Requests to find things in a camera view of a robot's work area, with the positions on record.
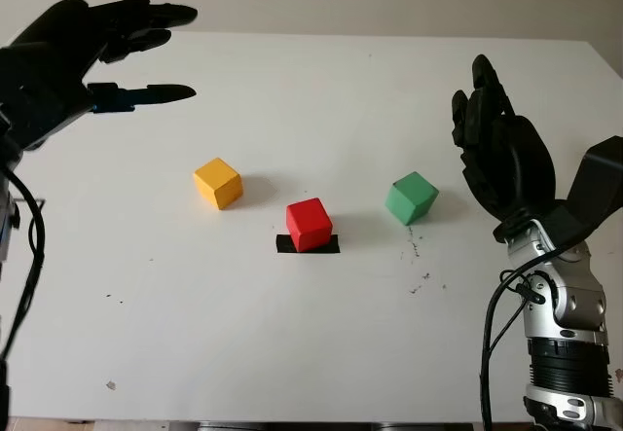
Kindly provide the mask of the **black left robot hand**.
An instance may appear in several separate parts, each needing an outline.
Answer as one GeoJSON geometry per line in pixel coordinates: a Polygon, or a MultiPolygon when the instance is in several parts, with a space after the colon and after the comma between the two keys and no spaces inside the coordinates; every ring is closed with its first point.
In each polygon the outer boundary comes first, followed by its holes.
{"type": "Polygon", "coordinates": [[[195,20],[196,9],[150,0],[91,6],[62,0],[1,50],[1,154],[16,157],[86,113],[132,112],[138,105],[186,99],[184,85],[127,90],[84,81],[93,65],[113,63],[167,43],[171,28],[195,20]]]}

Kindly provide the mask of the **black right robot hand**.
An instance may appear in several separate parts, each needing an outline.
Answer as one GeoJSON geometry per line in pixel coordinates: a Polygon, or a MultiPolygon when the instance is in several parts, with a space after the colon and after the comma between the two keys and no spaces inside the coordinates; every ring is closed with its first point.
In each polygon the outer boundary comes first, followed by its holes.
{"type": "Polygon", "coordinates": [[[503,243],[550,208],[556,177],[548,149],[530,120],[515,113],[491,62],[472,63],[474,91],[452,98],[452,136],[461,148],[463,176],[480,205],[499,221],[503,243]]]}

